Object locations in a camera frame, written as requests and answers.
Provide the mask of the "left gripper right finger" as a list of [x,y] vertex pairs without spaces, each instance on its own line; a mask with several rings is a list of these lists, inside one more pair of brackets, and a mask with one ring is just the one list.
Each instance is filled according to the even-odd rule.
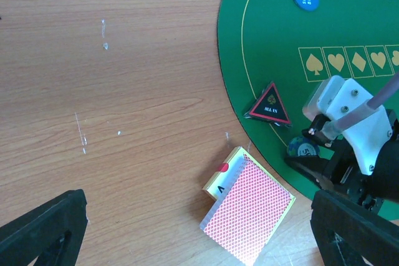
[[329,191],[317,191],[311,207],[325,265],[398,265],[398,226]]

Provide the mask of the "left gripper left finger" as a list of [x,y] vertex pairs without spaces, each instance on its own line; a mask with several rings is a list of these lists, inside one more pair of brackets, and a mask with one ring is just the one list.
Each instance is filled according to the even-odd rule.
[[70,190],[1,227],[1,265],[75,265],[88,219],[82,189]]

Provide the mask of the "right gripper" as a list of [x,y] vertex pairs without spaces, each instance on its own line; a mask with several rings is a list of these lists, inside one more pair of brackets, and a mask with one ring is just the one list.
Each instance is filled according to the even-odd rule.
[[332,142],[330,159],[317,155],[286,156],[285,163],[318,188],[336,192],[367,210],[378,213],[385,201],[398,203],[398,119],[388,113],[391,132],[370,167],[362,174],[354,147],[346,138]]

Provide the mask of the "blue poker chip stack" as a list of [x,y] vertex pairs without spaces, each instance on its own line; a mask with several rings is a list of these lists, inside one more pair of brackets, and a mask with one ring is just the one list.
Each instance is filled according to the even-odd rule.
[[297,136],[290,140],[286,152],[291,157],[318,156],[320,148],[312,140],[303,136]]

